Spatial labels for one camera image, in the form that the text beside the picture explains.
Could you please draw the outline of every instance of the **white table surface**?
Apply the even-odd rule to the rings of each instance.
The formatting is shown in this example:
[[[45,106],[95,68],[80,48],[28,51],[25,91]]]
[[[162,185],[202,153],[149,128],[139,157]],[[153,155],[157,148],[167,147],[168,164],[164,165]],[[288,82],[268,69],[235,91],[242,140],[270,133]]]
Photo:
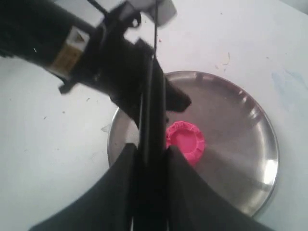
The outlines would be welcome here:
[[[116,4],[100,0],[108,9]],[[249,92],[269,115],[280,146],[273,196],[256,219],[277,231],[308,225],[308,16],[278,0],[174,0],[178,16],[159,30],[165,72],[196,70]],[[85,0],[58,4],[92,24]],[[143,18],[128,38],[153,38]],[[0,230],[27,230],[87,191],[108,169],[116,107],[106,95],[60,81],[19,59],[0,59]]]

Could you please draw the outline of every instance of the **round metal tray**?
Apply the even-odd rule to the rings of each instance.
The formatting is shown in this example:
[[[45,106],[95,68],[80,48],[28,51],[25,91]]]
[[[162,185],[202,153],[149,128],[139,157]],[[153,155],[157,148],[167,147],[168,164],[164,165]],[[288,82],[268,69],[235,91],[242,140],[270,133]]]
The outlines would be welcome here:
[[[192,100],[184,113],[167,113],[167,126],[184,120],[199,127],[207,147],[195,170],[229,203],[254,215],[270,197],[278,171],[278,144],[267,115],[243,89],[218,76],[180,71],[167,77]],[[108,138],[109,164],[127,142],[138,144],[138,130],[118,110]]]

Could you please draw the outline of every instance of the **pink bottle cap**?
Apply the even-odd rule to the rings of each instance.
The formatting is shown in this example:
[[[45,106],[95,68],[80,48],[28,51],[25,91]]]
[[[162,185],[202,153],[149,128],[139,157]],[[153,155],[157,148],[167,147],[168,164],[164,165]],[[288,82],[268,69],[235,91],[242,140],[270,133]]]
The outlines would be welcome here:
[[[200,129],[185,121],[175,122],[166,130],[167,148],[177,146],[191,166],[201,159],[206,147],[205,139]]]

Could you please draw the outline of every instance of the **pink object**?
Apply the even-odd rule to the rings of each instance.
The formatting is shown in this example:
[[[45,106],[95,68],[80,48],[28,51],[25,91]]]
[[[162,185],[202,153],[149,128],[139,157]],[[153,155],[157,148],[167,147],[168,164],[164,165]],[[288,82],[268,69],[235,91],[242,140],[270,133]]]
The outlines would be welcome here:
[[[206,147],[200,129],[191,123],[178,121],[166,130],[167,148],[177,146],[191,166],[195,166],[203,155]]]

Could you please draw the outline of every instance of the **stainless steel tray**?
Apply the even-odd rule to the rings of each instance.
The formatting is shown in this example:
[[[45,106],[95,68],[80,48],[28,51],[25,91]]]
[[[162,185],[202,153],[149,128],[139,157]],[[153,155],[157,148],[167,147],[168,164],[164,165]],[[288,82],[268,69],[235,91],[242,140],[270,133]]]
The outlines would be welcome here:
[[[184,120],[199,127],[207,147],[195,170],[229,203],[254,215],[270,197],[278,171],[278,143],[267,115],[243,89],[218,76],[180,71],[167,77],[192,99],[184,113],[167,114],[167,126]],[[118,110],[108,138],[109,164],[127,142],[138,144],[138,130]]]

